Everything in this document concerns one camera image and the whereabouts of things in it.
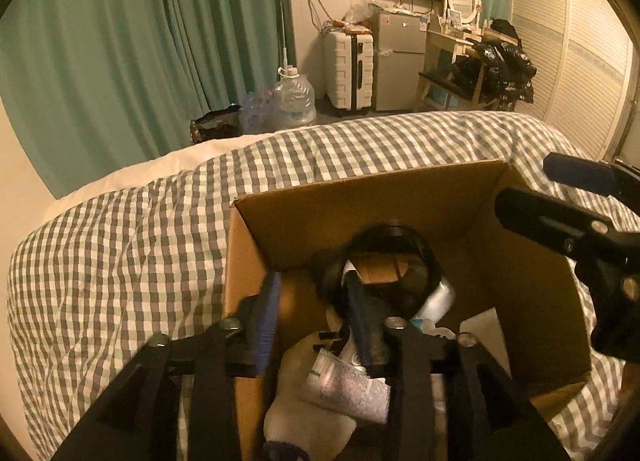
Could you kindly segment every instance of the plastic bag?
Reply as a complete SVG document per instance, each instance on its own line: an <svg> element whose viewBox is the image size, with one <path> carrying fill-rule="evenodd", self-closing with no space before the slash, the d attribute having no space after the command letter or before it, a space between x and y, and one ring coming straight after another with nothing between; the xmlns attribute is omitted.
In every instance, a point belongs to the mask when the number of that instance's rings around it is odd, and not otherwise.
<svg viewBox="0 0 640 461"><path fill-rule="evenodd" d="M357 0L351 5L351 8L349 8L349 11L342 20L347 24L358 24L365 19L369 19L374 13L372 2L373 0Z"/></svg>
<svg viewBox="0 0 640 461"><path fill-rule="evenodd" d="M239 110L239 105L231 104L227 109L211 111L197 120L191 120L191 141L199 144L240 136Z"/></svg>
<svg viewBox="0 0 640 461"><path fill-rule="evenodd" d="M506 41L491 41L496 50L508 64L512 73L521 73L527 79L535 77L538 69L533 65L529 55L514 44Z"/></svg>
<svg viewBox="0 0 640 461"><path fill-rule="evenodd" d="M533 84L531 80L524 86L524 91L520 94L520 100L524 100L527 104L533 103Z"/></svg>
<svg viewBox="0 0 640 461"><path fill-rule="evenodd" d="M496 44L496 42L500 41L489 40L487 42L480 42L474 45L474 50L476 50L481 60L486 64L487 75L493 76L497 80L511 82L511 70L500 52L499 44Z"/></svg>
<svg viewBox="0 0 640 461"><path fill-rule="evenodd" d="M249 93L242 101L239 120L242 134L261 134L270 131L275 112L273 90Z"/></svg>
<svg viewBox="0 0 640 461"><path fill-rule="evenodd" d="M520 40L518 32L506 19L494 19L494 21L491 23L491 29L494 32L500 32L501 34L505 34L507 37L511 37L514 40L517 40L518 47L522 49L522 40Z"/></svg>
<svg viewBox="0 0 640 461"><path fill-rule="evenodd" d="M347 35L371 35L373 32L366 26L347 24L343 29Z"/></svg>
<svg viewBox="0 0 640 461"><path fill-rule="evenodd" d="M481 65L482 62L477 58L459 56L451 67L455 83L465 91L473 91L478 81Z"/></svg>

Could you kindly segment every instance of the cardboard box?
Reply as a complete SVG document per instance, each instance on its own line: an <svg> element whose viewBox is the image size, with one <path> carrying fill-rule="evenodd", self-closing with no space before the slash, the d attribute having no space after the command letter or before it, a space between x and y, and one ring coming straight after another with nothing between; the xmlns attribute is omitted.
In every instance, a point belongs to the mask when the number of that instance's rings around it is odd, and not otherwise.
<svg viewBox="0 0 640 461"><path fill-rule="evenodd" d="M416 229L433 248L456 290L438 324L497 310L514 380L551 418L580 390L591 369L588 337L564 257L502 228L495 196L526 187L505 162L417 168L314 183L236 200L230 211L225 314L255 295L268 269L283 272L276 347L285 351L327 329L325 307L303 264L369 226L395 220ZM370 267L389 276L394 265ZM257 459L270 402L264 380L238 379L236 403L243 458Z"/></svg>

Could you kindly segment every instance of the metal screw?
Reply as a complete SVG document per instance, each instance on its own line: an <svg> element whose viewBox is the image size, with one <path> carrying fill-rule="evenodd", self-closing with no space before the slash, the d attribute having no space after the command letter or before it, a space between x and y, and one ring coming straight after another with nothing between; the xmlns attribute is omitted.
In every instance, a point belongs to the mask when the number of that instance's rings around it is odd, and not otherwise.
<svg viewBox="0 0 640 461"><path fill-rule="evenodd" d="M220 321L220 327L225 331L238 331L242 329L242 324L236 317L230 316Z"/></svg>
<svg viewBox="0 0 640 461"><path fill-rule="evenodd" d="M597 232L600 235L604 235L609 231L609 227L607 227L607 224L598 220L591 221L591 228L594 232Z"/></svg>
<svg viewBox="0 0 640 461"><path fill-rule="evenodd" d="M407 321L401 316L390 316L385 319L385 326L389 329L404 329Z"/></svg>
<svg viewBox="0 0 640 461"><path fill-rule="evenodd" d="M473 347L478 345L478 337L471 333L461 333L458 336L458 343L463 347Z"/></svg>
<svg viewBox="0 0 640 461"><path fill-rule="evenodd" d="M640 299L640 285L632 277L626 277L622 281L622 291L631 302L637 302Z"/></svg>
<svg viewBox="0 0 640 461"><path fill-rule="evenodd" d="M571 253L572 251L574 251L574 246L575 246L575 241L570 237L568 239L565 239L564 243L562 243L562 249L566 253Z"/></svg>
<svg viewBox="0 0 640 461"><path fill-rule="evenodd" d="M147 342L150 347L164 347L169 343L169 337L162 333L154 333L154 335Z"/></svg>

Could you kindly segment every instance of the suitcase handle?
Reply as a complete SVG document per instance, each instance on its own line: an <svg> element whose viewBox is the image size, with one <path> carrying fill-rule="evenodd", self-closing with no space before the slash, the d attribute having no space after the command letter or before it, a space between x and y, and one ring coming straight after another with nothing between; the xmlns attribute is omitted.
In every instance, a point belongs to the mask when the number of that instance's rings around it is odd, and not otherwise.
<svg viewBox="0 0 640 461"><path fill-rule="evenodd" d="M358 61L358 89L362 89L362 61Z"/></svg>

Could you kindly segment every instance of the checkered bedding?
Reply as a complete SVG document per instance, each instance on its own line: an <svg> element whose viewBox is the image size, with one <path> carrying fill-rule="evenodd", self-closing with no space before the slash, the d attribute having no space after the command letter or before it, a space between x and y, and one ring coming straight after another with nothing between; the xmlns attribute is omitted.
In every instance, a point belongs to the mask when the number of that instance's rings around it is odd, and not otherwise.
<svg viewBox="0 0 640 461"><path fill-rule="evenodd" d="M29 235L9 272L11 339L31 438L49 459L154 332L180 338L220 317L230 203L250 192L424 165L505 159L534 189L640 230L615 200L551 183L550 151L576 156L558 131L511 113L367 118L281 133L146 186L110 192ZM588 290L578 283L588 330ZM623 362L591 354L590 381L550 422L574 459L605 433ZM180 419L184 445L184 412Z"/></svg>

